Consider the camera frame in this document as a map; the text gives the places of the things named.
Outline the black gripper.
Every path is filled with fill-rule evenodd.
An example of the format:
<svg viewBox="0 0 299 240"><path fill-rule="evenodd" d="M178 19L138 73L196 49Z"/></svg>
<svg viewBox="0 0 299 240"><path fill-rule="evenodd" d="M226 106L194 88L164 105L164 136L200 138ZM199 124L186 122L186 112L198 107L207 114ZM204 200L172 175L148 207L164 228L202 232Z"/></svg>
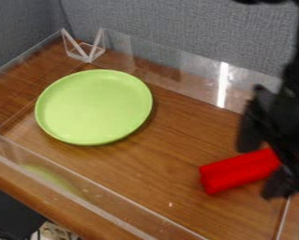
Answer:
<svg viewBox="0 0 299 240"><path fill-rule="evenodd" d="M247 153L266 142L283 166L270 175L260 195L268 201L299 193L299 92L283 88L272 93L263 85L252 89L236 134L236 150Z"/></svg>

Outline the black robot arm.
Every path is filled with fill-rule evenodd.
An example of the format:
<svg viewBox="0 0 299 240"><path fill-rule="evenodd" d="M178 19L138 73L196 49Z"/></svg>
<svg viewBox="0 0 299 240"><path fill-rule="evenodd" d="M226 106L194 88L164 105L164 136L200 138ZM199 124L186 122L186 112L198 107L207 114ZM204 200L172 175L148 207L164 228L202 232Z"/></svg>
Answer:
<svg viewBox="0 0 299 240"><path fill-rule="evenodd" d="M299 0L232 0L244 5L278 5ZM236 150L247 153L266 143L280 166L270 174L260 195L266 200L287 198L299 193L299 23L293 56L284 66L279 91L271 93L264 85L252 87L236 136Z"/></svg>

